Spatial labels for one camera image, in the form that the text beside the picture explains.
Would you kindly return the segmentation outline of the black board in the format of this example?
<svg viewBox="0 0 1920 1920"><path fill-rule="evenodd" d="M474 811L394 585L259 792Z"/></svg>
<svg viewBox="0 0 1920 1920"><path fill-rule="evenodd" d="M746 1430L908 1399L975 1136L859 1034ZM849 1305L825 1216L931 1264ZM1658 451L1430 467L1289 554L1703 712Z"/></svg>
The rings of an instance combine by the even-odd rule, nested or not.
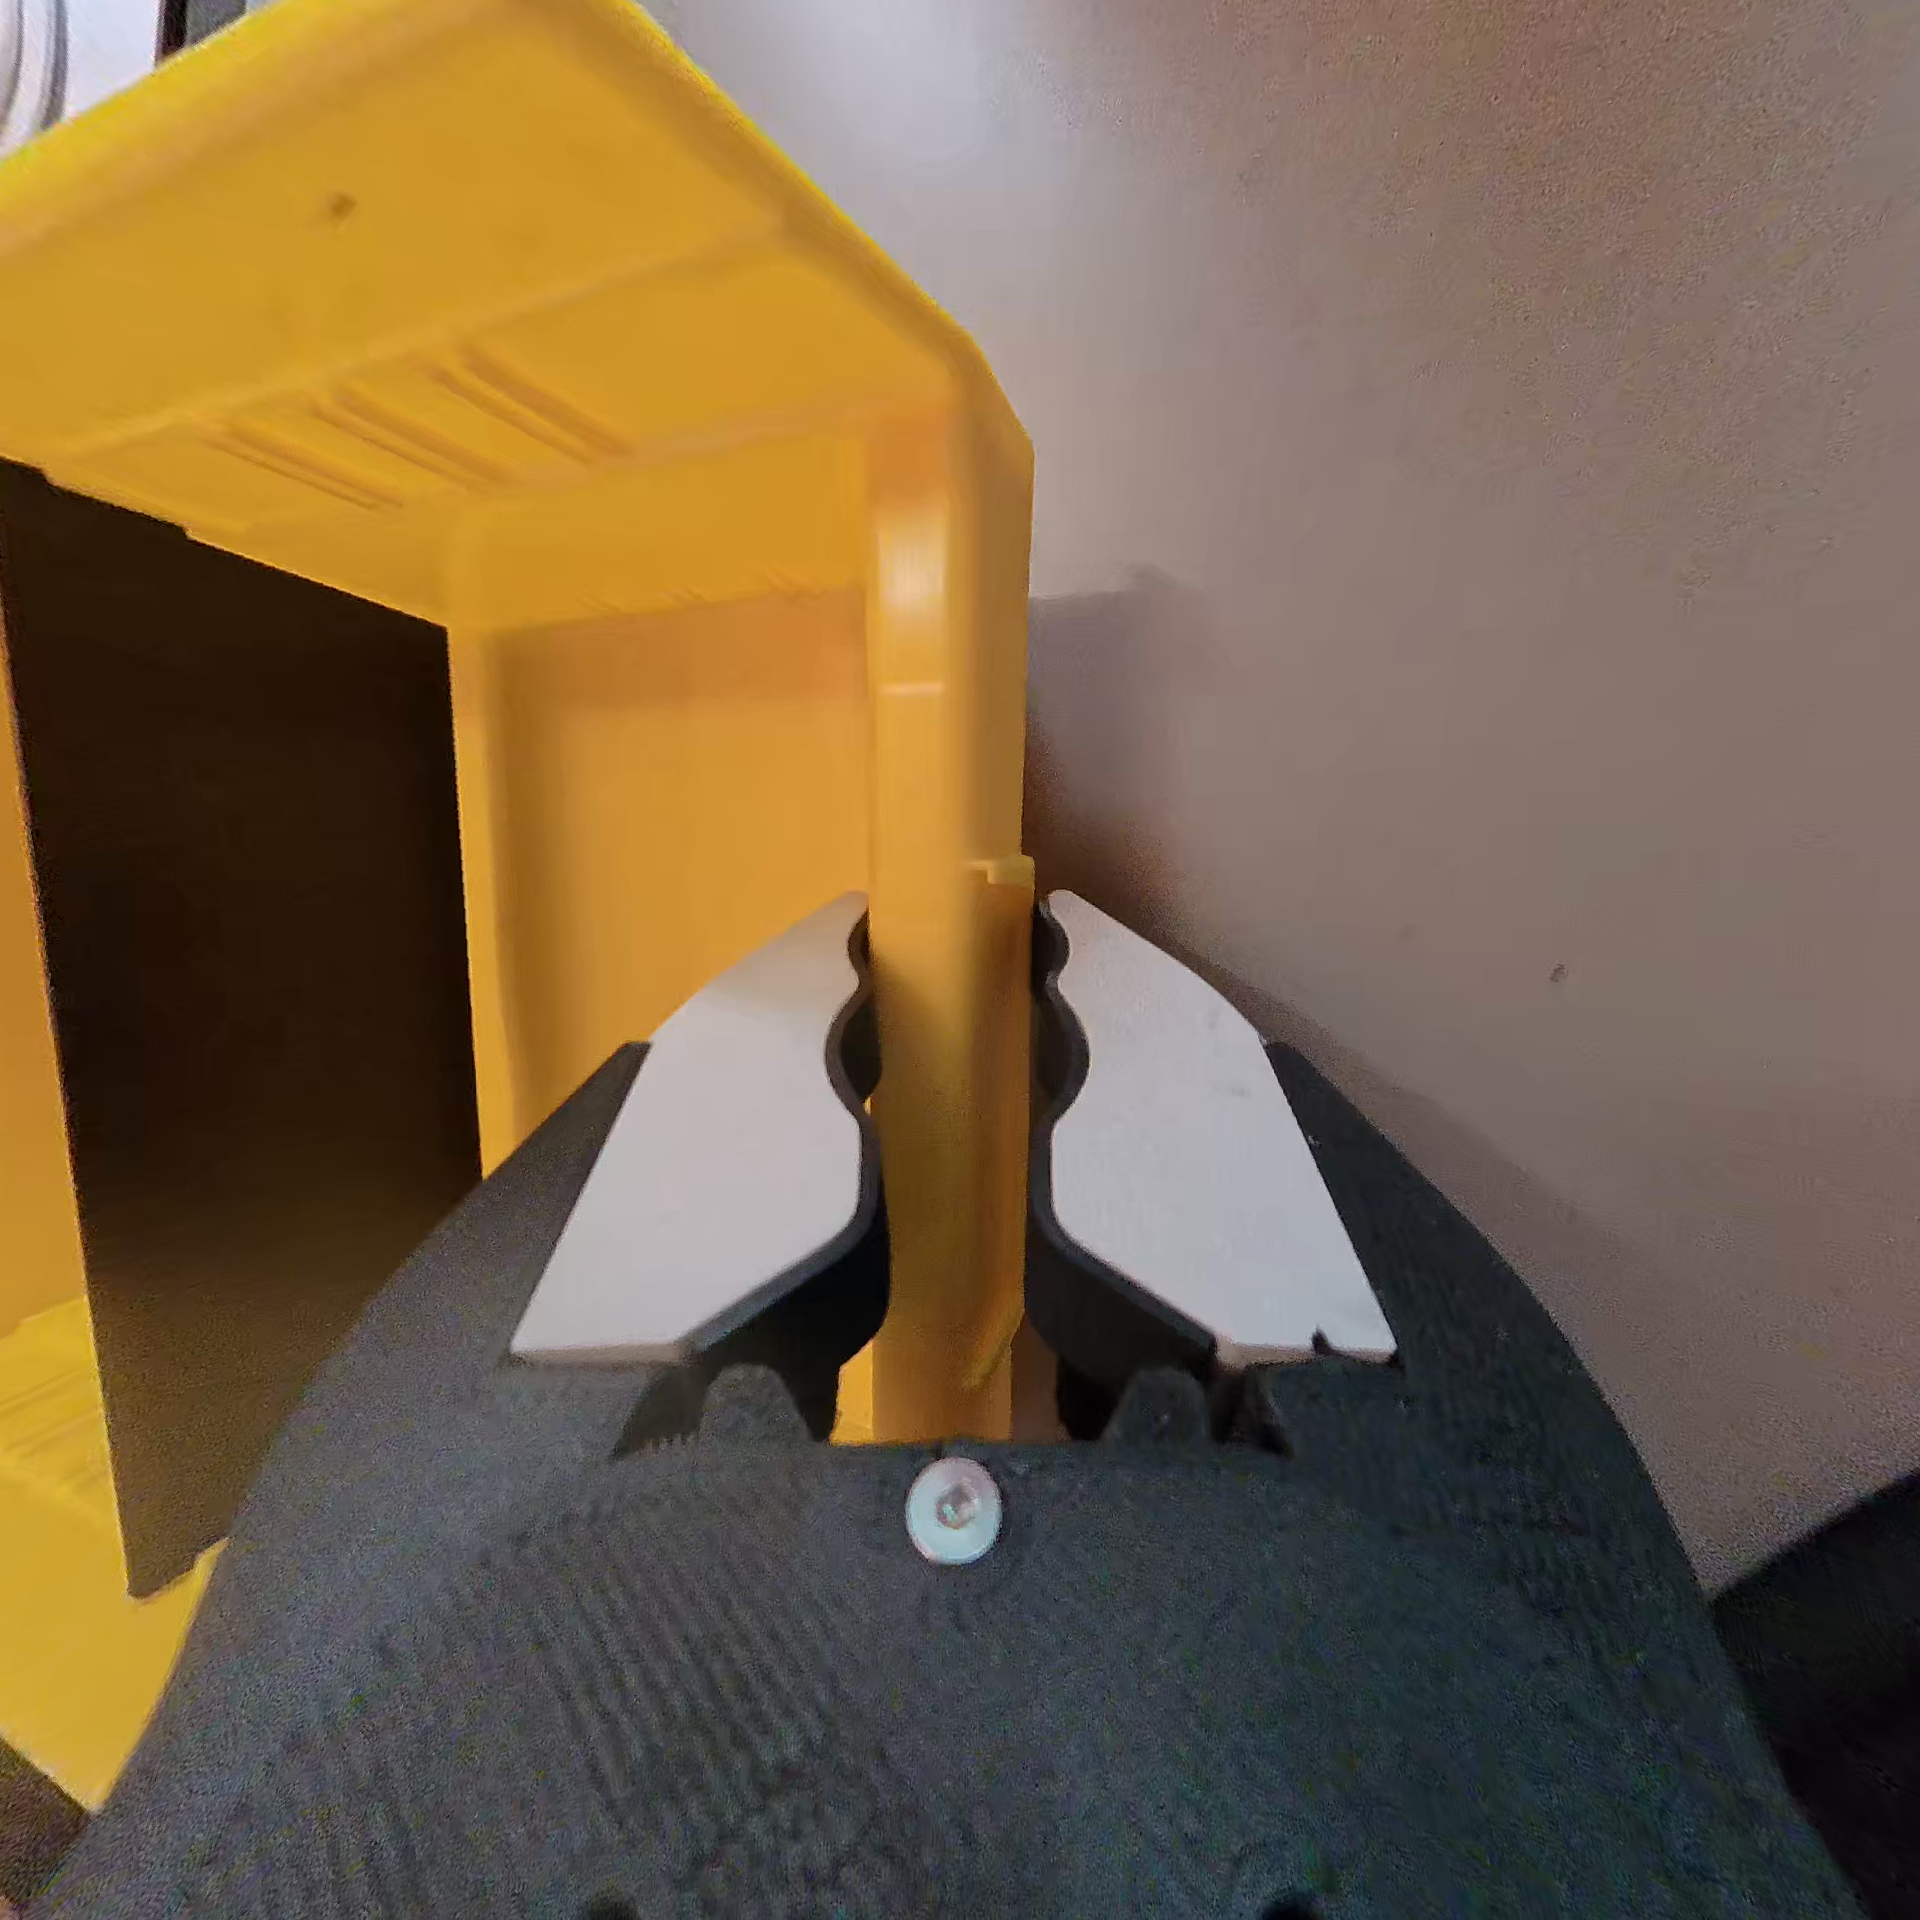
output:
<svg viewBox="0 0 1920 1920"><path fill-rule="evenodd" d="M479 1182L448 642L19 465L6 622L146 1601Z"/></svg>

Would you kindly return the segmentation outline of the yellow plastic bin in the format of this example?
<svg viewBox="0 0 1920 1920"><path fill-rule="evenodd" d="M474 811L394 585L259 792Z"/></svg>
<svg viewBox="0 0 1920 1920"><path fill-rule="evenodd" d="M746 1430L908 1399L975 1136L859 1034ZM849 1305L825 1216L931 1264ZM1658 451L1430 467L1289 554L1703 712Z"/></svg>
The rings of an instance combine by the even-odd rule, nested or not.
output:
<svg viewBox="0 0 1920 1920"><path fill-rule="evenodd" d="M636 6L275 6L6 158L6 457L441 630L482 1169L864 895L895 1304L1004 1433L1034 446Z"/></svg>

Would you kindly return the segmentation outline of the white grey object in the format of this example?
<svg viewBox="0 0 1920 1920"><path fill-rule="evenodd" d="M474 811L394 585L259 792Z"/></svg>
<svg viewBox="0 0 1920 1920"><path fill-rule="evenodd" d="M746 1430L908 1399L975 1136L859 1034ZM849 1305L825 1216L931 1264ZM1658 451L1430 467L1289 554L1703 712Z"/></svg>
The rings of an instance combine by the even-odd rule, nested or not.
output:
<svg viewBox="0 0 1920 1920"><path fill-rule="evenodd" d="M3 3L3 154L64 119L67 3Z"/></svg>

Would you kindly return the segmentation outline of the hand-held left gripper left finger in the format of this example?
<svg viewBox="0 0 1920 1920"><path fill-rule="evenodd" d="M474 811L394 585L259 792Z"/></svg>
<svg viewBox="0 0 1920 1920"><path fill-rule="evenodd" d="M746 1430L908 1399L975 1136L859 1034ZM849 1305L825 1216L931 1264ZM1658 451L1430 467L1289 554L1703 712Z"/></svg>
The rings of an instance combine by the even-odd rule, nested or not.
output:
<svg viewBox="0 0 1920 1920"><path fill-rule="evenodd" d="M879 1081L868 901L841 895L646 1042L512 1359L658 1369L657 1425L752 1365L830 1439L891 1302Z"/></svg>

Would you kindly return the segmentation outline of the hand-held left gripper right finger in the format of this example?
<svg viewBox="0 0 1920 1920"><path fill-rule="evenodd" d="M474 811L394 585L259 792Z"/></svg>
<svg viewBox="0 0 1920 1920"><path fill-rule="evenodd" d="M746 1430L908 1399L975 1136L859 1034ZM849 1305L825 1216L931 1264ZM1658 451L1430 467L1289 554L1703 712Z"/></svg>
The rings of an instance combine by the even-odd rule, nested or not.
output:
<svg viewBox="0 0 1920 1920"><path fill-rule="evenodd" d="M1225 1433L1251 1377L1399 1339L1252 1022L1073 893L1038 903L1025 1312L1070 1433L1142 1379Z"/></svg>

